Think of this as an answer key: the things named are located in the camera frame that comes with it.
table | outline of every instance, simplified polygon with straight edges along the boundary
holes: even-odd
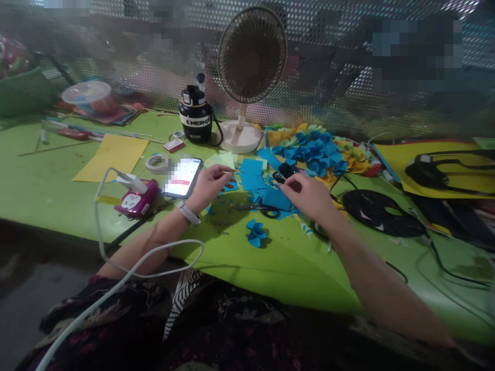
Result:
[[[107,129],[80,119],[67,121]],[[93,199],[97,184],[73,182],[71,179],[91,159],[99,144],[18,157],[17,154],[34,149],[40,130],[39,117],[4,122],[19,124],[0,133],[0,217],[96,240]],[[140,115],[124,130],[152,134],[152,139],[167,142],[169,134],[178,129],[181,129],[181,124],[177,116],[158,117],[157,112],[150,111]],[[73,140],[55,134],[51,134],[49,140],[49,146],[73,143]],[[153,176],[144,167],[146,158],[154,153],[164,153],[164,149],[160,144],[150,142],[133,174],[143,179],[154,177],[160,182],[159,176]],[[214,150],[207,145],[187,143],[173,157],[191,154],[205,160],[213,153]],[[350,177],[360,189],[385,193],[404,209],[415,207],[408,197],[381,179]],[[335,193],[342,195],[350,188],[345,180],[341,180]],[[121,185],[108,183],[103,194],[120,198],[124,191]],[[234,202],[247,202],[248,195],[242,190],[226,195]],[[196,268],[284,303],[342,313],[362,312],[339,258],[335,252],[327,254],[326,244],[315,234],[310,239],[302,234],[299,222],[293,218],[277,221],[259,212],[229,213],[227,204],[214,204],[216,214],[204,213],[203,222],[198,227],[189,228],[183,236],[184,239],[196,238],[205,242],[205,252]],[[169,211],[170,208],[161,212],[136,233]],[[105,242],[111,242],[135,223],[119,217],[109,205],[101,205],[100,214]],[[264,223],[269,230],[265,248],[256,249],[247,242],[245,225],[251,219]],[[408,277],[409,286],[445,321],[453,336],[495,344],[495,321],[488,312],[486,289],[441,273],[432,252],[419,239],[406,239],[407,246],[401,246],[387,235],[354,220],[350,222],[375,252]],[[221,223],[233,225],[218,226]],[[484,253],[479,249],[440,235],[433,238],[447,269],[471,278],[490,277],[492,274],[491,268],[484,264]],[[174,249],[173,255],[191,261],[198,250],[197,246],[183,245]]]

watch strap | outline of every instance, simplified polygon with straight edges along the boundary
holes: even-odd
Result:
[[[187,207],[184,201],[179,202],[177,204],[177,208],[184,216],[184,218],[190,221],[192,225],[198,225],[199,223],[201,223],[201,219],[192,213],[192,211]]]

desk fan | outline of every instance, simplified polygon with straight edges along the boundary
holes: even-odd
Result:
[[[261,133],[245,120],[247,104],[263,99],[273,90],[286,59],[284,26],[270,9],[246,8],[227,26],[218,50],[218,72],[223,88],[241,107],[237,120],[220,125],[223,149],[236,154],[256,149]]]

woman's left hand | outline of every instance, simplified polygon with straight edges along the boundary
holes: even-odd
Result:
[[[224,165],[212,165],[203,169],[197,177],[196,186],[191,197],[186,201],[187,207],[198,215],[219,195],[222,189],[232,181],[234,169]]]

black headphones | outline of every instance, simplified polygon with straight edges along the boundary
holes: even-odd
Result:
[[[463,164],[458,159],[444,159],[434,161],[433,156],[437,155],[454,155],[454,154],[471,154],[489,158],[495,161],[495,150],[493,149],[478,149],[478,150],[464,150],[464,151],[445,151],[445,152],[432,152],[429,154],[417,155],[413,162],[406,167],[406,174],[411,177],[417,184],[436,189],[444,189],[455,192],[462,192],[468,194],[475,194],[480,196],[495,197],[495,192],[481,192],[475,190],[468,190],[458,187],[449,186],[449,177],[438,169],[438,165],[442,164],[458,164],[468,169],[473,170],[491,170],[495,169],[494,165],[473,166]]]

